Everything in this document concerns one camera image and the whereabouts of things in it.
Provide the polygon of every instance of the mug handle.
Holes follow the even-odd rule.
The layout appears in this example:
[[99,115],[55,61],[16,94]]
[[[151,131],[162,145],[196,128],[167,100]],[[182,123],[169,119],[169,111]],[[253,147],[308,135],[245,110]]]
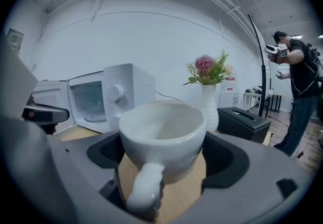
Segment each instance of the mug handle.
[[127,199],[127,209],[133,214],[145,214],[154,209],[159,200],[160,183],[164,166],[145,163],[136,176],[132,192]]

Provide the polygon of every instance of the black t-shirt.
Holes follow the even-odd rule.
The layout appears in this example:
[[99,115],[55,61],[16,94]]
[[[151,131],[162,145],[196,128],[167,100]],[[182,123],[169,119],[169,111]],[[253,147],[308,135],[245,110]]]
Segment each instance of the black t-shirt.
[[[311,97],[319,95],[319,86],[317,78],[315,77],[316,72],[311,71],[309,67],[305,65],[305,63],[312,67],[310,62],[308,46],[304,44],[302,41],[298,39],[291,39],[290,41],[290,51],[293,50],[301,50],[304,53],[304,60],[301,63],[290,65],[290,73],[291,73],[291,87],[294,99],[303,98],[303,97]],[[315,79],[315,82],[302,94],[299,95],[300,91],[305,90],[311,82]]]

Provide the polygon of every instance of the white mug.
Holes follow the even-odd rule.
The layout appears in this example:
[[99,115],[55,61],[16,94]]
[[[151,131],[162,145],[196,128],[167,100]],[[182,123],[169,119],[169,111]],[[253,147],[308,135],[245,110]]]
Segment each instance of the white mug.
[[192,170],[206,135],[206,118],[185,104],[147,104],[125,112],[119,130],[126,154],[140,169],[127,208],[141,214],[159,200],[161,182],[177,182]]

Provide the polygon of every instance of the black case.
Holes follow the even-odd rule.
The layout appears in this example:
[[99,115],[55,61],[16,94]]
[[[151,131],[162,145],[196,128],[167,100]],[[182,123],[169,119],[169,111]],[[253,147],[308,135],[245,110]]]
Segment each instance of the black case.
[[270,120],[263,119],[237,107],[218,108],[218,131],[257,143],[263,143]]

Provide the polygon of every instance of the white vase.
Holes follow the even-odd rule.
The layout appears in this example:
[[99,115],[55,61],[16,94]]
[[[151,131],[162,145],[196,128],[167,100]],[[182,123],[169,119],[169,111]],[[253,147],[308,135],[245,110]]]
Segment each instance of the white vase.
[[202,85],[202,102],[200,109],[207,119],[207,130],[215,132],[219,125],[219,114],[216,105],[216,86]]

